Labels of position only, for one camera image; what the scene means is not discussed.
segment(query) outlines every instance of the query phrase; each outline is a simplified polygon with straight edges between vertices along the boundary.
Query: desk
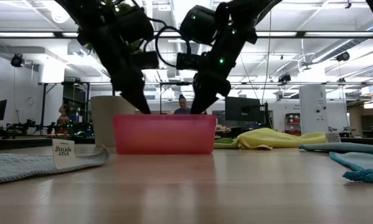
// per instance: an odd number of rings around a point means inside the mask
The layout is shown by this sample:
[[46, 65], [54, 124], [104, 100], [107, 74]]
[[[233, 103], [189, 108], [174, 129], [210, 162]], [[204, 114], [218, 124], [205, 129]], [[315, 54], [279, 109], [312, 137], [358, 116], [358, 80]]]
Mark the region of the desk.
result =
[[345, 171], [327, 154], [297, 149], [112, 154], [103, 167], [1, 184], [0, 223], [373, 224], [373, 184], [350, 183]]

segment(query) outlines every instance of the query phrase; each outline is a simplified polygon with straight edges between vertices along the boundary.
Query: towel tag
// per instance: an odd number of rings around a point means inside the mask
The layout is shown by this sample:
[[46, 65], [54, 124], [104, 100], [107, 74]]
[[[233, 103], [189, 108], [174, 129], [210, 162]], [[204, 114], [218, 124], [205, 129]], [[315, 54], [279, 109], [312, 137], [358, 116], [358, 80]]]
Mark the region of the towel tag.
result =
[[341, 138], [338, 133], [326, 133], [325, 136], [328, 143], [341, 142]]
[[52, 145], [56, 169], [64, 169], [78, 165], [74, 153], [74, 141], [53, 139]]

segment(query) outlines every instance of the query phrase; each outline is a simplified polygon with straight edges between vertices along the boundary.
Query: security camera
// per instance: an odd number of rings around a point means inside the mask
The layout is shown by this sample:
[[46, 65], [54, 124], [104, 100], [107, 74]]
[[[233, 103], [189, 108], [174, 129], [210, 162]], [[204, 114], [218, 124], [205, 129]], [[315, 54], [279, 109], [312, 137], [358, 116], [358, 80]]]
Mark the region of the security camera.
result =
[[15, 54], [11, 60], [11, 65], [15, 68], [22, 68], [25, 64], [23, 54]]

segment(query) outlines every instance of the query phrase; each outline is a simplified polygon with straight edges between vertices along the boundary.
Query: beige cylinder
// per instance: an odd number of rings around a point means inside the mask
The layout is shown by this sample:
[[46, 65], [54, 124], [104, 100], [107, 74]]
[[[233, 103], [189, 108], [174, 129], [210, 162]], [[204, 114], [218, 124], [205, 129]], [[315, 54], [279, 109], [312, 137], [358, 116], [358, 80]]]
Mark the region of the beige cylinder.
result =
[[94, 96], [91, 98], [91, 111], [96, 146], [115, 147], [113, 117], [135, 114], [136, 108], [120, 96]]

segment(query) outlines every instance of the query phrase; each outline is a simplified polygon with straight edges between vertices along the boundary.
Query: person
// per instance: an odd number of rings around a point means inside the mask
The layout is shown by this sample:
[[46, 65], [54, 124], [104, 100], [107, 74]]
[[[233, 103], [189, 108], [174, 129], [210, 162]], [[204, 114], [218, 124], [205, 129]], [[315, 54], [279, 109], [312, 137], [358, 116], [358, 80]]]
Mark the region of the person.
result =
[[68, 118], [68, 114], [70, 112], [70, 108], [67, 105], [62, 105], [59, 108], [60, 116], [57, 119], [56, 123], [59, 126], [58, 134], [67, 134], [67, 125], [70, 123], [70, 119]]
[[174, 114], [190, 114], [191, 109], [186, 105], [186, 98], [184, 95], [179, 96], [179, 109], [174, 111]]

